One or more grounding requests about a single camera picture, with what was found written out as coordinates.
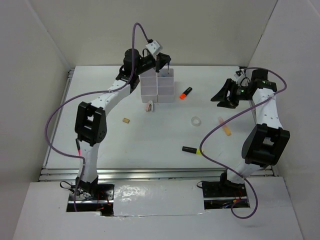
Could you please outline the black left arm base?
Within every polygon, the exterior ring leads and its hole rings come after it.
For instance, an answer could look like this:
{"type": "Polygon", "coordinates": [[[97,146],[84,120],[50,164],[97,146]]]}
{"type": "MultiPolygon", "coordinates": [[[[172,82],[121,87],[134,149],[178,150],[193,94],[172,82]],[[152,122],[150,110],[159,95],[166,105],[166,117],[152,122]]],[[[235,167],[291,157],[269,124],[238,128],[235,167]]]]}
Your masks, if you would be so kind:
{"type": "Polygon", "coordinates": [[[96,204],[97,209],[102,210],[104,205],[111,207],[114,203],[115,185],[98,184],[97,178],[92,183],[81,180],[78,187],[63,180],[59,183],[59,186],[69,191],[68,201],[72,205],[96,204]]]}

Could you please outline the dark blue pen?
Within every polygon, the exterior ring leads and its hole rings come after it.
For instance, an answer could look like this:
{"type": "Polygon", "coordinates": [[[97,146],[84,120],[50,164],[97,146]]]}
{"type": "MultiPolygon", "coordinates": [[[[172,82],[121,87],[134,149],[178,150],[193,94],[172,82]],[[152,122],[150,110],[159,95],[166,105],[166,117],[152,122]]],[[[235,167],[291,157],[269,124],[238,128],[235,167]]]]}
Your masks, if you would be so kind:
{"type": "Polygon", "coordinates": [[[170,62],[167,63],[167,74],[170,74],[170,62]]]}

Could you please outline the pink and orange eraser stick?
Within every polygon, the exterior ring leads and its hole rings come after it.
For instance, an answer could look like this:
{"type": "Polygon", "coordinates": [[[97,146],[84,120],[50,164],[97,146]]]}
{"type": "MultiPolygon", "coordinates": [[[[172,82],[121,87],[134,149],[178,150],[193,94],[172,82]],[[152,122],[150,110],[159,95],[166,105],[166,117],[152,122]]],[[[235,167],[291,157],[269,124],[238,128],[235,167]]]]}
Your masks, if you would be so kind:
{"type": "Polygon", "coordinates": [[[224,133],[225,133],[227,136],[231,136],[231,135],[232,135],[232,132],[231,132],[231,130],[229,129],[229,127],[225,124],[224,119],[223,119],[222,117],[219,117],[219,118],[218,118],[218,121],[219,121],[220,124],[223,124],[223,125],[222,125],[222,129],[223,129],[224,133]]]}

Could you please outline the pink and black highlighter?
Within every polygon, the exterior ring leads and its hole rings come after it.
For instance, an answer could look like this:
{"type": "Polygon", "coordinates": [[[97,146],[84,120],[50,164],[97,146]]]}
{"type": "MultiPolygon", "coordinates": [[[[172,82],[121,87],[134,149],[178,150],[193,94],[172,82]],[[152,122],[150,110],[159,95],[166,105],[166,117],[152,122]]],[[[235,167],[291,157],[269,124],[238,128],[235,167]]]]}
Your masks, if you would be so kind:
{"type": "Polygon", "coordinates": [[[80,146],[80,141],[78,138],[75,139],[75,143],[76,143],[78,155],[81,156],[81,146],[80,146]]]}

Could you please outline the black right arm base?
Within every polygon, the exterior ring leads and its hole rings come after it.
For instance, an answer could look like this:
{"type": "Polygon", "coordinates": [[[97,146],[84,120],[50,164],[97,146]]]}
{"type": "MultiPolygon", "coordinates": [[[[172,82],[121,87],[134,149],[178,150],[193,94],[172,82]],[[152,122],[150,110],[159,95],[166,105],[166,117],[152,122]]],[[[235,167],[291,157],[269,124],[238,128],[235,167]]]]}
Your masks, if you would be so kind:
{"type": "Polygon", "coordinates": [[[246,187],[243,183],[231,183],[227,180],[227,172],[220,175],[218,181],[202,180],[196,184],[202,190],[205,200],[231,201],[247,197],[246,187]]]}

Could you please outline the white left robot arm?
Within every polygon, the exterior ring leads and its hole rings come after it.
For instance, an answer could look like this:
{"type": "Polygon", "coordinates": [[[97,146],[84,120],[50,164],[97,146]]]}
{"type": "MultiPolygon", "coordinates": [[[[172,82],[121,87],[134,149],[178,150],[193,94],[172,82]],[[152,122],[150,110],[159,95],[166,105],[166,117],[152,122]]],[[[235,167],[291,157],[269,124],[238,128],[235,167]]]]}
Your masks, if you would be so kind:
{"type": "Polygon", "coordinates": [[[158,73],[169,65],[171,57],[164,53],[153,56],[150,52],[141,56],[137,49],[124,53],[123,65],[112,86],[91,102],[81,102],[77,108],[75,140],[79,156],[84,158],[76,177],[81,194],[88,200],[99,193],[97,160],[100,143],[107,134],[107,115],[124,98],[128,97],[140,82],[139,75],[155,69],[158,73]]]}

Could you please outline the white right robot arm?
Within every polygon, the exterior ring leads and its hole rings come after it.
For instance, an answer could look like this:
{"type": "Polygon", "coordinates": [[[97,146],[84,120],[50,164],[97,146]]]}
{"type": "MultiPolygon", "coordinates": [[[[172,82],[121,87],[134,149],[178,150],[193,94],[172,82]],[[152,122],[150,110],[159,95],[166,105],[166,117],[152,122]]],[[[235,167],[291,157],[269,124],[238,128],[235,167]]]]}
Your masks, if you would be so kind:
{"type": "Polygon", "coordinates": [[[227,169],[220,176],[218,190],[223,196],[230,196],[254,172],[275,166],[290,139],[290,132],[283,128],[278,116],[277,85],[269,81],[268,74],[267,69],[253,69],[250,80],[244,83],[245,72],[238,71],[237,80],[228,78],[211,98],[218,107],[228,109],[235,109],[240,101],[249,101],[255,121],[242,146],[243,160],[235,171],[227,169]]]}

